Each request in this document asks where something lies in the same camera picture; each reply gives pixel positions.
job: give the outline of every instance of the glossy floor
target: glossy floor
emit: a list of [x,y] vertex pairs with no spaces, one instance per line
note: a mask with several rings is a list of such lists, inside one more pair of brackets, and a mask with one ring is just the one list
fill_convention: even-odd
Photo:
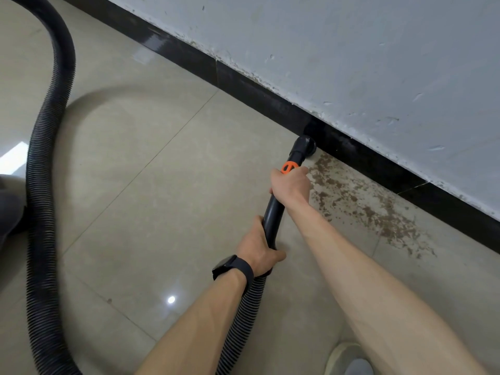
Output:
[[[61,0],[78,71],[54,164],[66,336],[84,373],[132,373],[210,284],[296,136]],[[0,0],[0,155],[28,143],[52,66],[36,19]],[[6,168],[22,176],[21,160]],[[500,255],[318,151],[311,201],[500,372]],[[351,333],[288,216],[234,373],[322,374]],[[0,252],[0,367],[32,374],[26,237]],[[172,296],[175,301],[167,300]]]

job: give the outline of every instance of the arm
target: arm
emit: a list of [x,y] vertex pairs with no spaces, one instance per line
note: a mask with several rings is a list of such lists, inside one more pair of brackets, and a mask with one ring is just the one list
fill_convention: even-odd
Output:
[[[256,277],[286,257],[267,246],[258,216],[237,255]],[[220,275],[158,341],[136,375],[213,375],[246,285],[245,275],[235,268]]]
[[272,192],[288,209],[373,364],[384,374],[485,374],[427,304],[309,205],[307,171],[273,171]]

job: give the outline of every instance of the black corrugated hose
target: black corrugated hose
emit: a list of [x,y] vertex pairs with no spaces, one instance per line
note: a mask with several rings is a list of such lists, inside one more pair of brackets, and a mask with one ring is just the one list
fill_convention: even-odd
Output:
[[[70,96],[75,53],[70,32],[47,0],[12,0],[46,27],[54,51],[53,76],[29,141],[26,169],[29,246],[27,313],[36,369],[42,375],[81,374],[68,350],[59,308],[57,250],[52,190],[55,137]],[[229,374],[252,330],[266,277],[257,278],[243,297],[224,343],[217,374]]]

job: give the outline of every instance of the person's right arm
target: person's right arm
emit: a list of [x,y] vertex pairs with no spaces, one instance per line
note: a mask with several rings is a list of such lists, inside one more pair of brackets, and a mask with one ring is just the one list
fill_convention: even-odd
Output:
[[452,329],[415,293],[309,205],[307,168],[271,174],[347,321],[383,374],[486,374]]

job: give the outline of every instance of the hand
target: hand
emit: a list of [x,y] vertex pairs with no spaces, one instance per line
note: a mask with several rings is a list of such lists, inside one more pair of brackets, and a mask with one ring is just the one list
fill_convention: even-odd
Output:
[[274,265],[286,258],[283,251],[267,246],[266,235],[262,227],[262,217],[255,216],[250,231],[241,240],[236,255],[244,259],[258,277],[268,272]]
[[275,168],[271,171],[271,192],[285,208],[293,208],[298,203],[309,203],[310,180],[305,166],[294,168],[287,174]]

